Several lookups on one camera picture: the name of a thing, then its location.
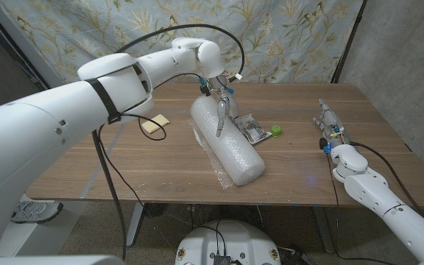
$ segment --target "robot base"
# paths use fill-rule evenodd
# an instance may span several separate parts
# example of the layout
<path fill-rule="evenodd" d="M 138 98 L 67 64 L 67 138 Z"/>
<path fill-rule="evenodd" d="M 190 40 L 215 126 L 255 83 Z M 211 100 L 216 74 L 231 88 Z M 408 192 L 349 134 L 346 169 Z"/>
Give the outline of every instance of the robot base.
<path fill-rule="evenodd" d="M 216 229 L 218 221 L 203 226 Z M 237 220 L 222 220 L 218 231 L 223 235 L 226 247 L 220 235 L 219 255 L 217 256 L 216 232 L 198 227 L 190 232 L 180 243 L 176 254 L 176 265 L 184 264 L 222 264 L 217 258 L 229 260 L 232 264 L 280 265 L 280 257 L 275 243 L 258 228 Z"/>

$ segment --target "gray wall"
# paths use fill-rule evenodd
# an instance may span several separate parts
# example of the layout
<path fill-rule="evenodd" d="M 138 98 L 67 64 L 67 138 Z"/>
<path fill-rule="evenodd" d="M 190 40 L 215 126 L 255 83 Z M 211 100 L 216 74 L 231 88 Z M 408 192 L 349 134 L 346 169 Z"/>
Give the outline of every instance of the gray wall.
<path fill-rule="evenodd" d="M 369 0 L 339 82 L 357 85 L 424 163 L 424 0 Z"/>

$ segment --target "backdrop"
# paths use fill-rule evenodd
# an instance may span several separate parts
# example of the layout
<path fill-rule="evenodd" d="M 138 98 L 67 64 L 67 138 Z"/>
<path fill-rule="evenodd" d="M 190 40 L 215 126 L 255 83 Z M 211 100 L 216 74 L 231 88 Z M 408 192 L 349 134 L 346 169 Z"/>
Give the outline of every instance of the backdrop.
<path fill-rule="evenodd" d="M 330 82 L 362 0 L 1 0 L 1 7 L 63 82 L 84 63 L 147 33 L 181 24 L 212 24 L 245 49 L 242 82 Z M 167 49 L 176 37 L 219 44 L 228 74 L 241 54 L 221 32 L 170 31 L 132 48 L 134 57 Z"/>

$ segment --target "table leg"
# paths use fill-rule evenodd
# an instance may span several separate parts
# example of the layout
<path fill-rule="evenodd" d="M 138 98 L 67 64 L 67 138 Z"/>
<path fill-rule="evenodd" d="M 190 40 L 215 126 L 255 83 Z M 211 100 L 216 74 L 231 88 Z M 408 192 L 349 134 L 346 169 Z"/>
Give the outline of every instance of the table leg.
<path fill-rule="evenodd" d="M 129 231 L 127 232 L 127 246 L 131 247 L 135 243 L 142 217 L 144 216 L 144 208 L 139 202 L 133 208 L 132 218 L 130 220 Z"/>
<path fill-rule="evenodd" d="M 313 207 L 315 220 L 322 237 L 323 247 L 326 253 L 334 253 L 333 240 L 331 239 L 330 228 L 328 227 L 328 220 L 323 207 Z"/>

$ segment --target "black strap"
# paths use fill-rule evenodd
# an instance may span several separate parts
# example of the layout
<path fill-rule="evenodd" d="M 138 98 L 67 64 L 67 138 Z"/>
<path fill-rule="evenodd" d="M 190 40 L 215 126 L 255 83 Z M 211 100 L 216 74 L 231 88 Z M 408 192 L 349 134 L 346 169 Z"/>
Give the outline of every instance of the black strap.
<path fill-rule="evenodd" d="M 86 82 L 90 83 L 91 86 L 94 88 L 96 93 L 98 94 L 99 98 L 102 100 L 102 103 L 104 103 L 104 106 L 106 107 L 107 112 L 109 113 L 109 118 L 107 118 L 108 124 L 112 124 L 113 122 L 120 121 L 121 120 L 121 114 L 117 111 L 116 106 L 114 105 L 114 102 L 110 98 L 109 94 L 107 93 L 104 86 L 101 84 L 98 79 L 87 79 Z"/>

